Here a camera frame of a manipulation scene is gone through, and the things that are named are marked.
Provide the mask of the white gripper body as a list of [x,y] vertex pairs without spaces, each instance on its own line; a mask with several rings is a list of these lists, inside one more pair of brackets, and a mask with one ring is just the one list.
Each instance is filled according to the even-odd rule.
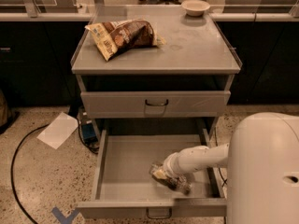
[[167,176],[176,178],[182,175],[182,170],[178,165],[178,153],[169,155],[163,163],[163,169]]

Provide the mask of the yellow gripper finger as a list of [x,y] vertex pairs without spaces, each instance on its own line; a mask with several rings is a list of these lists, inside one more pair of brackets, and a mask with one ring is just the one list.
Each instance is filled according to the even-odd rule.
[[166,176],[166,174],[165,174],[165,172],[162,168],[155,168],[152,171],[152,175],[157,179],[161,179],[161,180],[166,180],[167,179],[167,176]]

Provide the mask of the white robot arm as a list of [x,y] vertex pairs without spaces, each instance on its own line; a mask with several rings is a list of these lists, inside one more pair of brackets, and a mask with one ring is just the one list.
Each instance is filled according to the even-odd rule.
[[188,192],[187,175],[227,169],[227,224],[299,224],[299,117],[263,112],[243,119],[230,142],[170,154],[149,173]]

